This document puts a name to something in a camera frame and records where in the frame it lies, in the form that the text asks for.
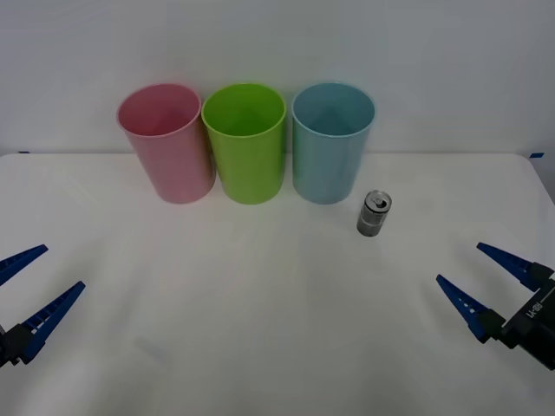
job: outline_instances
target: blue cup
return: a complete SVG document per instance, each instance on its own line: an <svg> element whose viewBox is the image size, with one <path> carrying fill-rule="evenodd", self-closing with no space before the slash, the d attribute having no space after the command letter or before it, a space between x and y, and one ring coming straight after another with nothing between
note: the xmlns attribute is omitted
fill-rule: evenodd
<svg viewBox="0 0 555 416"><path fill-rule="evenodd" d="M293 100L293 185L304 199L334 204L353 189L374 103L342 83L313 85Z"/></svg>

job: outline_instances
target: cup rim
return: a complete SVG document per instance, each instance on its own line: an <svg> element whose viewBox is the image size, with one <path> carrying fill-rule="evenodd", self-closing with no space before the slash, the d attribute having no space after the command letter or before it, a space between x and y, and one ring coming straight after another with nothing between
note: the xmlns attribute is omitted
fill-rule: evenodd
<svg viewBox="0 0 555 416"><path fill-rule="evenodd" d="M279 100L281 101L282 106L283 106L283 108L284 108L284 111L283 111L283 113L281 114L281 116L279 117L279 120L278 120L273 126L271 126L270 128L264 130L264 131L261 132L261 133L250 134L250 135L246 135L246 136L236 136L236 135L233 135L233 134L223 133L223 132L220 132L219 130L216 130L214 127L210 126L210 124L208 124L208 122L206 121L206 117L205 117L205 108L206 108L206 104L207 104L207 103L214 97L214 95L216 95L217 93L219 93L219 92L221 92L221 91L224 91L224 90L226 90L226 89L228 89L228 88L231 88L231 87L236 87L236 86L238 86L238 85L252 85L252 86L256 86L256 87L262 87L262 88L265 88L265 89L271 91L271 92L274 93L275 95L277 95L277 97L279 97ZM213 132L215 132L215 133L217 133L217 134L219 134L219 135L221 135L221 136L229 137L229 138L232 138L232 139L252 139L252 138L255 138L255 137L262 136L262 135L264 135L264 134L270 132L271 130L273 130L273 129L276 128L277 126L279 126L279 125L284 121L285 115L287 115L287 104L285 103L284 97L283 97L275 88L272 88L272 87L270 87L270 86L268 86L268 85L266 85L266 84L260 83L260 82L237 82L237 83L234 83L234 84L227 85L227 86L225 86L225 87L223 87L223 88L220 88L220 89L218 89L217 91L215 91L214 93L212 93L212 94L205 100L205 102L202 104L202 109L201 109L201 111L200 111L200 117L202 118L202 121L204 122L206 128L212 130Z"/></svg>
<svg viewBox="0 0 555 416"><path fill-rule="evenodd" d="M326 134L326 133L319 133L316 130L312 130L310 127L306 126L303 122L301 122L298 118L297 115L295 114L295 101L297 100L297 98L299 97L300 94L304 93L305 91L316 87L318 85L330 85L330 84L335 84L335 85L341 85L344 87L349 87L349 88L354 88L357 91L360 91L361 93L363 93L364 95L366 95L366 98L368 98L370 100L370 102L372 103L372 107L374 108L374 117L372 117L372 120L370 121L370 123L368 123L368 125L364 128L361 128L360 130L351 133L351 134ZM374 100L372 100L372 97L370 97L370 95L368 93L366 93L365 91L363 91L362 89L360 89L359 87L352 85L352 84L348 84L347 82L339 82L339 81L326 81L326 82L316 82L314 84L310 84L308 87L305 87L303 89L301 89L298 93L295 94L295 97L293 98L293 101L291 102L291 115L293 117L293 120L296 121L302 128L308 130L310 133L313 133L317 136L321 136L321 137L329 137L331 139L345 139L345 138L349 138L349 137L353 137L353 136L357 136L358 134L364 132L365 130L369 130L370 127L372 126L372 124L374 123L375 120L375 114L376 114L376 110L375 110L375 104L374 104Z"/></svg>
<svg viewBox="0 0 555 416"><path fill-rule="evenodd" d="M144 135L144 134L137 134L137 133L133 133L130 130L127 130L121 123L120 123L120 111L121 108L123 107L123 105L127 102L127 100L129 100L131 97L133 97L134 95L138 94L138 93L142 93L143 91L145 91L146 89L149 88L155 88L155 87L162 87L162 86L169 86L169 87L180 87L180 88L184 88L189 90L190 92L192 92L195 96L195 98L197 99L197 104L198 104L198 108L197 108L197 112L195 113L195 115L191 118L191 121L189 121L187 124L185 124L183 127L178 128L177 130L173 130L172 132L169 133L164 133L164 134L158 134L158 135ZM151 85L147 85L143 88L139 88L135 91L133 91L130 95L128 95L120 104L120 106L118 107L118 111L115 113L116 114L116 120L118 123L118 126L120 126L121 130L123 130L125 133L129 133L132 134L134 137L140 137L140 138L145 138L145 139L160 139L160 138L164 138L167 136L171 136L173 134L176 134L178 132L181 132L183 130L186 130L188 127L190 127L198 118L200 115L200 110L202 109L202 99L200 98L199 93L197 93L194 89L188 87L187 85L184 84L179 84L177 82L161 82L158 84L151 84Z"/></svg>

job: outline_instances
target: pink cup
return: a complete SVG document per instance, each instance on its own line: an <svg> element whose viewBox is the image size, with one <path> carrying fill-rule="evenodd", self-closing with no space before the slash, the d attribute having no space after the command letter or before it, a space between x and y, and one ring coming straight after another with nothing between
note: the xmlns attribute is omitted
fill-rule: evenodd
<svg viewBox="0 0 555 416"><path fill-rule="evenodd" d="M204 197L214 185L202 102L190 88L152 85L127 97L117 119L162 199L175 204Z"/></svg>

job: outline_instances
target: robotic arm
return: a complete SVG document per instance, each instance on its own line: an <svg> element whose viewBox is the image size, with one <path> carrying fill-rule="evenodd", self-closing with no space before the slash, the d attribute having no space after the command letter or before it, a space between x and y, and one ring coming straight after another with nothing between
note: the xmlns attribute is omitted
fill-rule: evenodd
<svg viewBox="0 0 555 416"><path fill-rule="evenodd" d="M478 250L486 253L534 292L532 298L507 323L497 312L467 295L442 275L437 276L437 283L478 341L485 343L494 338L510 349L519 345L544 366L555 369L555 281L550 278L553 270L491 245L479 243Z"/></svg>
<svg viewBox="0 0 555 416"><path fill-rule="evenodd" d="M39 245L0 261L0 286L46 251L48 248L45 245ZM0 367L8 361L14 366L19 361L23 364L33 361L84 289L85 284L78 282L25 322L18 323L7 332L0 327Z"/></svg>

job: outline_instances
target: plastic cup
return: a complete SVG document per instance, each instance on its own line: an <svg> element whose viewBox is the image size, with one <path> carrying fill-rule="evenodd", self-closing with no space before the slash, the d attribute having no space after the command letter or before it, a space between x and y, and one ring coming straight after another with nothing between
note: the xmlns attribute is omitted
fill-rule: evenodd
<svg viewBox="0 0 555 416"><path fill-rule="evenodd" d="M293 185L305 199L334 204L355 183L375 109L360 89L313 85L293 100Z"/></svg>
<svg viewBox="0 0 555 416"><path fill-rule="evenodd" d="M190 88L159 84L121 104L117 119L162 199L184 204L204 197L216 172L204 127L200 97Z"/></svg>
<svg viewBox="0 0 555 416"><path fill-rule="evenodd" d="M284 180L285 102L265 85L234 84L206 100L208 129L227 196L241 204L273 198Z"/></svg>

